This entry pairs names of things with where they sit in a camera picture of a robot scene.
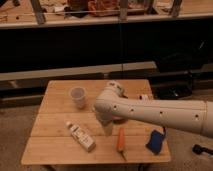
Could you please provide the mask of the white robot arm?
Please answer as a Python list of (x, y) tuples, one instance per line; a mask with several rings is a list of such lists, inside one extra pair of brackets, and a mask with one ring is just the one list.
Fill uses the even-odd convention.
[(109, 81), (97, 96), (94, 108), (102, 125), (118, 116), (213, 138), (213, 102), (130, 99), (124, 91), (122, 84)]

